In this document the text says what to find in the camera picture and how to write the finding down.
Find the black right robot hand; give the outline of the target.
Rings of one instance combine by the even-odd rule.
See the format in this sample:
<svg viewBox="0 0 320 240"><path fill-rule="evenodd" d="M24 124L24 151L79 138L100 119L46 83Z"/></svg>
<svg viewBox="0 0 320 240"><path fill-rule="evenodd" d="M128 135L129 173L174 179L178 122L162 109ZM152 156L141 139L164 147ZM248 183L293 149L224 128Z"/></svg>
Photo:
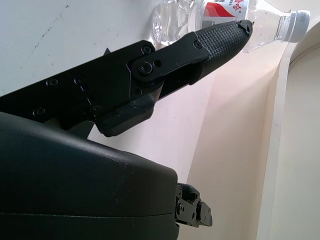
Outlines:
<svg viewBox="0 0 320 240"><path fill-rule="evenodd" d="M249 20L142 40L0 98L3 240L175 240L211 227L210 207L176 172L88 140L148 120L158 100L215 71L247 44Z"/></svg>

